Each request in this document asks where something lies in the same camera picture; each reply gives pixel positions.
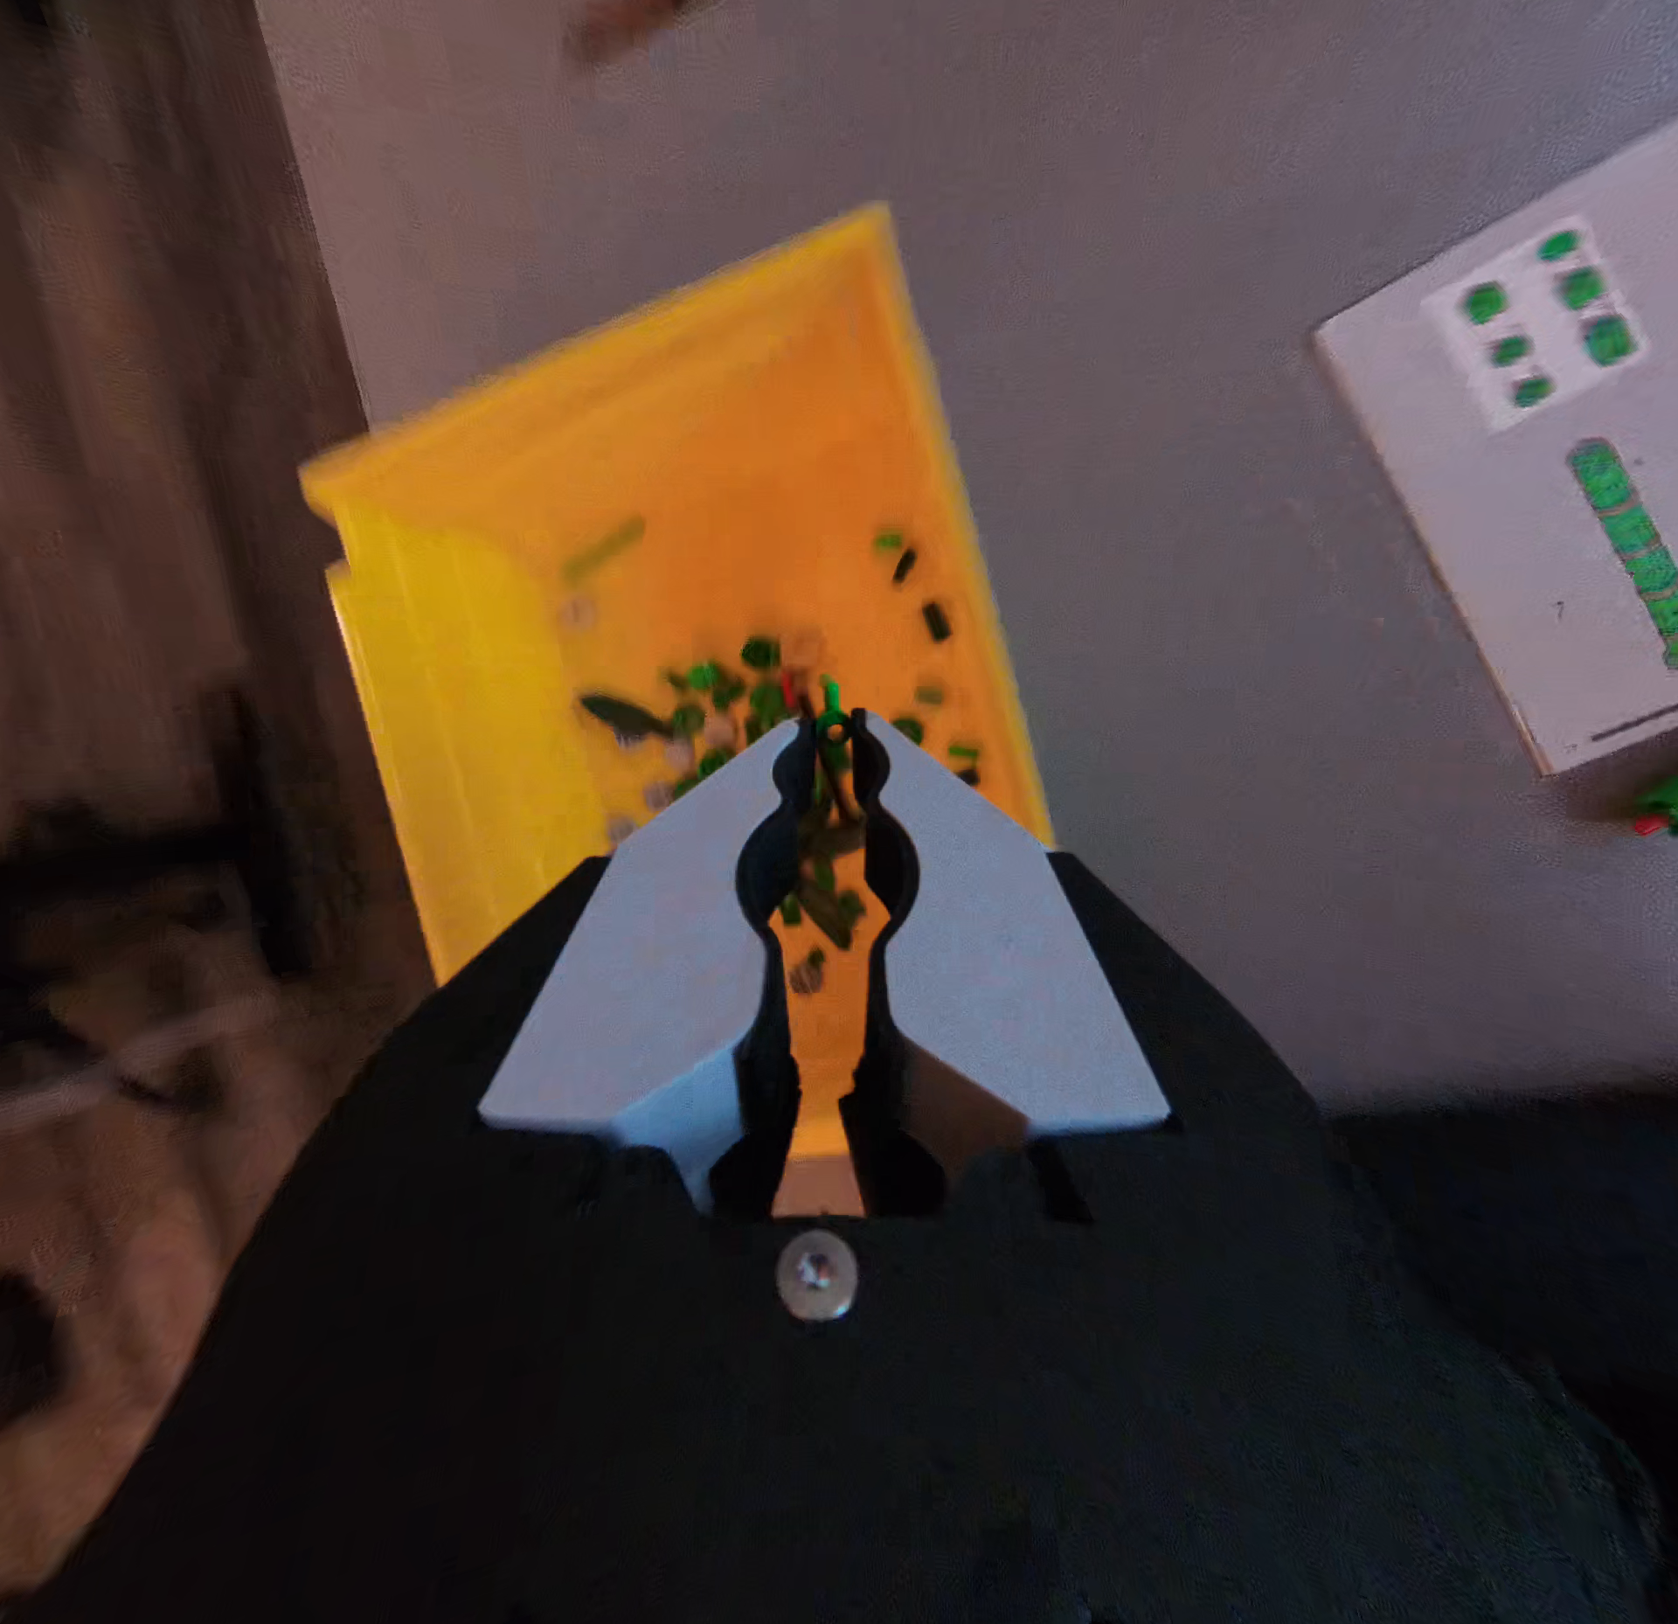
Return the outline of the pile of green brick pieces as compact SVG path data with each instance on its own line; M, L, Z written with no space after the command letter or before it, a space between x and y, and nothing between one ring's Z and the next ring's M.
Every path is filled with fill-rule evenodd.
M934 526L901 512L849 530L636 514L559 564L557 624L576 651L576 721L636 767L640 806L613 785L619 843L785 723L810 721L822 675L942 765L996 792L996 719L969 642L957 566ZM787 980L818 994L828 963L872 943L851 746L826 748L801 816L799 874L777 908Z

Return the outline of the open instruction booklet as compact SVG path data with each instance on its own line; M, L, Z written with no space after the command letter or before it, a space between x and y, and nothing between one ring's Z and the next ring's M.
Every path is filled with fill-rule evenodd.
M1319 350L1541 773L1676 725L1676 125Z

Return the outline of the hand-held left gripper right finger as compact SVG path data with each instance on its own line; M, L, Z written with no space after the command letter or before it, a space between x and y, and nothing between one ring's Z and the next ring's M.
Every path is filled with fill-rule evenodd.
M994 1152L1152 1131L1170 1100L1031 829L851 713L870 945L847 1140L870 1216L932 1216Z

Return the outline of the yellow plastic bin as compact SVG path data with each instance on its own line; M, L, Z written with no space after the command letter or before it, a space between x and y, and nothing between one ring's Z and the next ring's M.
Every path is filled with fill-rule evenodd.
M451 980L613 843L636 767L576 721L559 564L629 516L934 526L1006 783L1050 812L888 207L857 209L302 472L429 963Z

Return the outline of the grey desk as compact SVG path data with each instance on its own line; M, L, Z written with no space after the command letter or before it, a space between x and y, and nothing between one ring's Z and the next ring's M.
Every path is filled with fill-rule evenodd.
M1315 327L1674 116L1674 0L255 0L370 419L886 201L1054 827L1321 1098L1674 1079Z

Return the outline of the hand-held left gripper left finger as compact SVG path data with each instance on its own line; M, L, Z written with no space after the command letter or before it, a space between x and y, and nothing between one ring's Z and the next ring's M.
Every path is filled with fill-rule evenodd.
M658 1150L702 1214L762 1214L799 1102L783 951L816 771L785 723L605 862L489 1088L497 1131Z

